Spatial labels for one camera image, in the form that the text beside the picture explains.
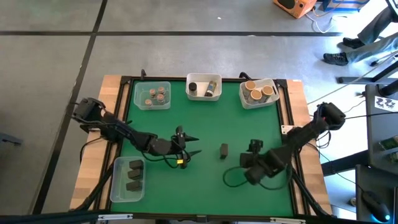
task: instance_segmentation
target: dark block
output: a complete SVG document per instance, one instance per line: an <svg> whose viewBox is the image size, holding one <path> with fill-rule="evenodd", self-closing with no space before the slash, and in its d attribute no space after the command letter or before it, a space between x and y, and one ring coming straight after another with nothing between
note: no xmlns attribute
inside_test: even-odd
<svg viewBox="0 0 398 224"><path fill-rule="evenodd" d="M228 144L221 144L220 147L220 159L225 159L226 156L228 155Z"/></svg>
<svg viewBox="0 0 398 224"><path fill-rule="evenodd" d="M131 170L127 173L127 175L129 176L129 179L132 180L142 179L142 169Z"/></svg>
<svg viewBox="0 0 398 224"><path fill-rule="evenodd" d="M126 190L129 191L138 191L142 190L142 183L141 181L133 181L126 184Z"/></svg>
<svg viewBox="0 0 398 224"><path fill-rule="evenodd" d="M130 169L141 169L144 163L141 160L131 161L129 163Z"/></svg>

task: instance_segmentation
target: green mat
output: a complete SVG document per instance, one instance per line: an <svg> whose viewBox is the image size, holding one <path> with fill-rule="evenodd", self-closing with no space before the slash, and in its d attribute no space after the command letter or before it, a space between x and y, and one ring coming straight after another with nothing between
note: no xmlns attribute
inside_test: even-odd
<svg viewBox="0 0 398 224"><path fill-rule="evenodd" d="M112 203L111 211L291 217L288 186L273 191L250 184L230 188L222 181L226 169L239 165L239 154L248 149L250 139L264 141L262 152L282 144L276 104L243 109L238 96L239 83L235 82L223 82L223 94L216 102L190 101L185 94L185 82L170 83L169 110L142 111L131 102L127 120L132 121L133 128L165 139L170 139L175 128L182 125L188 135L200 139L188 142L186 150L201 149L202 152L192 157L186 169L171 169L164 161L146 161L142 200ZM229 146L224 161L219 159L221 143ZM121 156L141 156L141 153L125 141ZM277 187L285 183L286 178L282 172L272 179L264 178L262 183ZM229 184L243 180L242 170L234 170L227 177Z"/></svg>

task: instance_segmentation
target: black shoe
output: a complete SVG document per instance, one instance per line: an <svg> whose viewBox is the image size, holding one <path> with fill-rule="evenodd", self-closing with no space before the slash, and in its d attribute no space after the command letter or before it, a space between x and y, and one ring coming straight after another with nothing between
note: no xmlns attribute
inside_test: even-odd
<svg viewBox="0 0 398 224"><path fill-rule="evenodd" d="M347 55L344 52L338 54L323 54L323 61L332 65L340 66L348 64Z"/></svg>
<svg viewBox="0 0 398 224"><path fill-rule="evenodd" d="M365 46L365 44L362 43L362 41L358 38L351 39L348 37L343 38L343 44L347 47L351 47L352 49L357 49L359 47Z"/></svg>

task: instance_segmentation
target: concrete floor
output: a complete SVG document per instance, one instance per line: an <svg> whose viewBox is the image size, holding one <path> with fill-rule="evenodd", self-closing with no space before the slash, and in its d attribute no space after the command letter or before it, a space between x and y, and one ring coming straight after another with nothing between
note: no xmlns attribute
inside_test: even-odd
<svg viewBox="0 0 398 224"><path fill-rule="evenodd" d="M385 5L372 0L361 13L335 22L333 32L354 36ZM5 0L0 2L0 31L92 31L101 0ZM328 27L335 15L321 17ZM388 35L396 27L389 27ZM99 31L262 31L313 32L311 21L294 19L272 1L263 0L109 0ZM24 140L21 147L0 150L0 215L26 214L32 208L66 104L75 84L89 36L0 36L0 131ZM320 61L324 52L339 52L341 37L97 36L78 98L97 97L104 75L184 77L191 72L237 77L300 79L307 101L338 88L338 76L358 76L367 63L337 67ZM348 110L364 86L349 86L325 101ZM349 103L338 101L345 97ZM364 107L350 112L364 114ZM347 122L333 133L322 153L329 159L366 148L365 120ZM350 132L360 135L351 144ZM72 121L63 144L43 212L68 210L79 168L78 153L86 134ZM354 175L345 174L354 180ZM345 208L354 185L326 179L331 203Z"/></svg>

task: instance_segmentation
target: clear plastic bin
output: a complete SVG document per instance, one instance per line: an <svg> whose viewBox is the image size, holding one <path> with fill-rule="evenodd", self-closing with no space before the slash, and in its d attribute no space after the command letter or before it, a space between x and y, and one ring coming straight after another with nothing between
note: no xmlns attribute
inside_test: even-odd
<svg viewBox="0 0 398 224"><path fill-rule="evenodd" d="M154 89L158 95L159 87L164 87L164 103L160 104L156 98L151 98L149 91ZM140 82L134 87L134 104L141 110L166 110L170 108L172 90L169 82ZM145 101L150 99L152 105L147 106Z"/></svg>
<svg viewBox="0 0 398 224"><path fill-rule="evenodd" d="M214 90L213 96L205 96L207 86L210 81L215 81L217 83ZM197 95L192 96L189 94L189 83L194 82L197 84ZM222 91L222 78L219 74L205 74L205 73L189 73L187 75L187 85L185 87L185 93L190 100L202 100L202 101L217 101L220 98Z"/></svg>
<svg viewBox="0 0 398 224"><path fill-rule="evenodd" d="M256 90L259 90L259 91L261 91L261 88L266 85L271 86L272 89L274 89L274 94L272 94L271 97L268 98L268 100L265 103L256 103L255 105L252 105L252 104L248 103L243 96L242 89L244 87L244 82L242 82L239 86L239 97L241 99L241 103L242 103L242 106L244 109L254 109L254 108L260 108L263 106L269 106L269 105L275 103L275 101L279 100L279 92L278 92L278 90L275 86L275 83L272 79L265 78L262 80L256 80L256 81L254 81L254 83L256 84Z"/></svg>
<svg viewBox="0 0 398 224"><path fill-rule="evenodd" d="M129 191L126 190L126 184L134 180L129 179L127 173L132 170L130 169L129 163L131 161L141 160L143 163L142 172L142 190L140 191ZM110 199L112 202L138 202L144 196L145 192L145 160L142 157L119 157L114 161L113 166L113 177L111 186Z"/></svg>

